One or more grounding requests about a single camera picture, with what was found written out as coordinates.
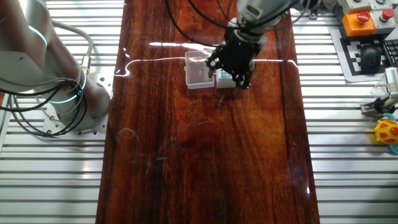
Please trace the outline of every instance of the table surface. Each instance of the table surface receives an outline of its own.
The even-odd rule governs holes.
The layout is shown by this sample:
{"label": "table surface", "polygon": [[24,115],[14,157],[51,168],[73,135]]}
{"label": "table surface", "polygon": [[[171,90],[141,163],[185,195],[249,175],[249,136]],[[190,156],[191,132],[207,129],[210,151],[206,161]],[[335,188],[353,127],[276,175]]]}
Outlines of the table surface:
{"label": "table surface", "polygon": [[[188,2],[170,7],[188,35],[223,40]],[[97,223],[319,223],[292,29],[266,37],[249,91],[189,91],[183,57],[203,46],[163,1],[126,1]]]}

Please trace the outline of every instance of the black mouse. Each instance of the black mouse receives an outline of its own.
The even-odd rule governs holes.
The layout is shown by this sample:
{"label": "black mouse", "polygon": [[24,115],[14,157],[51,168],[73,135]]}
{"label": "black mouse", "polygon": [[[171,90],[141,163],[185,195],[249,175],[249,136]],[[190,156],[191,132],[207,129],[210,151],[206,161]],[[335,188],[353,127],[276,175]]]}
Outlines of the black mouse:
{"label": "black mouse", "polygon": [[374,75],[380,69],[380,50],[372,45],[364,45],[361,49],[361,71],[365,75]]}

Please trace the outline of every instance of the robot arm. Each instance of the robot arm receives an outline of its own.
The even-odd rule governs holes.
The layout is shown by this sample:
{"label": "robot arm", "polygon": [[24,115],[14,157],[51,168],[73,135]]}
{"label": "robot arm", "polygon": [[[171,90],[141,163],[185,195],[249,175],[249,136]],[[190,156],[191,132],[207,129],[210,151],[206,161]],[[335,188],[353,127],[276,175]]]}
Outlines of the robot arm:
{"label": "robot arm", "polygon": [[89,78],[52,23],[43,0],[0,0],[0,89],[41,92],[59,86],[59,79],[75,80],[86,100],[75,100],[83,98],[80,91],[62,88],[50,103],[65,126],[78,107],[86,106],[87,114],[77,129],[92,128],[108,113],[108,92]]}
{"label": "robot arm", "polygon": [[215,70],[222,68],[228,72],[238,88],[250,88],[250,79],[256,57],[267,42],[264,34],[267,28],[275,26],[280,16],[291,7],[303,9],[313,7],[318,0],[239,0],[239,17],[233,18],[226,30],[224,45],[215,49],[206,61],[209,77]]}

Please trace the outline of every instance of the black cable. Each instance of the black cable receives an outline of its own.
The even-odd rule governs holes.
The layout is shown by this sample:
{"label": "black cable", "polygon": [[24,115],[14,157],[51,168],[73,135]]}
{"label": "black cable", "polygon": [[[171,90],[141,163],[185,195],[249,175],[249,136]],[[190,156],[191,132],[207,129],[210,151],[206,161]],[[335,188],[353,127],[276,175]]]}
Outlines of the black cable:
{"label": "black cable", "polygon": [[223,14],[224,18],[229,22],[228,16],[225,14],[223,8],[221,7],[220,0],[217,0],[217,5],[218,5],[218,7],[219,7],[221,13]]}
{"label": "black cable", "polygon": [[0,110],[19,113],[19,112],[28,112],[28,111],[39,109],[42,106],[44,106],[46,103],[48,103],[60,90],[61,90],[61,88],[59,88],[58,90],[55,90],[43,103],[38,104],[38,105],[36,105],[34,107],[15,110],[15,109],[10,109],[10,108],[6,108],[6,107],[3,107],[3,106],[0,106]]}
{"label": "black cable", "polygon": [[[16,97],[16,96],[13,96],[13,97],[14,97],[15,106],[16,106],[17,109],[19,109],[17,97]],[[8,105],[10,106],[10,108],[12,108],[11,95],[10,95],[10,97],[9,97],[8,100],[9,100],[9,101],[8,101]],[[16,117],[15,112],[12,112],[12,115],[13,115],[15,121],[17,121],[17,123],[19,124],[19,126],[20,126],[21,128],[23,128],[25,131],[28,131],[28,132],[30,131],[30,130],[28,130],[27,128],[25,128],[25,126],[23,126],[23,124],[19,121],[19,119]],[[29,125],[31,128],[33,128],[34,130],[36,130],[36,131],[38,131],[38,132],[43,132],[42,130],[39,130],[38,128],[36,128],[34,125],[30,124],[30,123],[26,120],[26,118],[25,118],[25,116],[24,116],[23,113],[20,112],[20,113],[19,113],[19,116],[21,116],[22,120],[23,120],[25,123],[27,123],[27,125]]]}
{"label": "black cable", "polygon": [[206,19],[208,22],[212,23],[213,25],[216,25],[216,26],[218,26],[218,27],[222,27],[222,28],[225,28],[225,29],[249,30],[249,29],[253,29],[253,28],[262,26],[262,25],[264,25],[264,24],[266,24],[266,23],[268,23],[268,22],[270,22],[270,21],[273,21],[274,19],[276,19],[276,18],[278,18],[279,16],[283,15],[283,13],[285,13],[285,11],[289,10],[291,7],[293,7],[294,5],[296,5],[297,3],[299,3],[300,0],[297,0],[297,1],[295,1],[295,2],[293,2],[293,3],[291,3],[291,4],[289,4],[289,5],[286,7],[286,9],[284,9],[284,10],[282,10],[280,13],[278,13],[278,14],[272,16],[271,18],[269,18],[269,19],[267,19],[267,20],[264,20],[264,21],[262,21],[262,22],[260,22],[260,23],[258,23],[258,24],[254,24],[254,25],[247,26],[247,27],[228,27],[228,26],[224,26],[223,24],[219,24],[219,23],[217,23],[216,21],[214,21],[214,20],[210,19],[209,17],[207,17],[206,15],[204,15],[204,13],[202,13],[202,12],[196,7],[196,5],[194,5],[194,3],[192,3],[192,0],[188,0],[188,2],[189,2],[189,4],[191,5],[191,7],[192,7],[200,16],[202,16],[204,19]]}
{"label": "black cable", "polygon": [[194,42],[194,43],[196,43],[196,44],[202,44],[202,45],[207,46],[207,47],[217,47],[217,45],[204,44],[204,43],[202,43],[202,42],[200,42],[200,41],[198,41],[198,40],[195,40],[195,39],[191,38],[191,37],[188,36],[187,34],[185,34],[185,33],[181,30],[181,28],[177,25],[175,19],[173,18],[172,11],[170,10],[170,6],[169,6],[169,0],[165,0],[165,3],[166,3],[166,9],[167,9],[167,13],[169,14],[170,20],[172,21],[172,23],[173,23],[173,25],[175,26],[175,28],[180,32],[180,34],[181,34],[183,37],[185,37],[185,38],[188,39],[188,40],[191,40],[192,42]]}
{"label": "black cable", "polygon": [[[79,115],[79,113],[80,113],[80,107],[77,108],[77,111],[76,111],[76,113],[75,113],[75,115],[74,115],[72,121],[71,121],[68,125],[66,125],[62,130],[60,130],[60,131],[58,131],[58,132],[56,132],[56,133],[53,133],[53,134],[45,133],[45,132],[43,132],[43,131],[37,129],[36,127],[34,127],[32,124],[30,124],[30,123],[25,119],[25,117],[24,117],[24,115],[23,115],[22,113],[19,113],[20,116],[21,116],[21,118],[22,118],[22,120],[23,120],[25,123],[27,123],[31,128],[33,128],[33,129],[35,129],[36,131],[38,131],[37,133],[35,133],[35,132],[33,132],[33,131],[27,129],[27,128],[19,121],[19,119],[17,118],[15,112],[12,112],[12,115],[13,115],[15,121],[17,121],[17,123],[21,126],[21,128],[24,129],[24,130],[25,130],[26,132],[28,132],[29,134],[33,134],[33,135],[36,135],[36,136],[42,136],[42,137],[54,138],[54,136],[61,136],[61,135],[64,135],[64,134],[67,134],[67,133],[73,131],[73,130],[83,121],[83,119],[84,119],[84,117],[86,116],[86,113],[87,113],[87,100],[86,100],[85,96],[82,96],[82,97],[83,97],[83,99],[84,99],[84,101],[85,101],[85,110],[84,110],[84,112],[83,112],[81,118],[79,119],[79,121],[78,121],[72,128],[70,128],[68,131],[67,131],[67,129],[77,120],[77,117],[78,117],[78,115]],[[17,104],[16,98],[14,99],[14,101],[16,102],[17,108],[19,108],[19,105]]]}

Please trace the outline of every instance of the yellow toy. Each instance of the yellow toy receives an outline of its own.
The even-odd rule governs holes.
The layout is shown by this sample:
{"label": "yellow toy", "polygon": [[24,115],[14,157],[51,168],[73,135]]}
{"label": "yellow toy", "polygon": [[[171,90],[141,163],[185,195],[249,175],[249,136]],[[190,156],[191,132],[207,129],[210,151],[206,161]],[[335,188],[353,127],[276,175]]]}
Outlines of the yellow toy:
{"label": "yellow toy", "polygon": [[396,118],[390,113],[383,114],[388,121],[377,121],[378,125],[374,129],[374,134],[377,141],[390,144],[390,151],[398,154],[398,124]]}

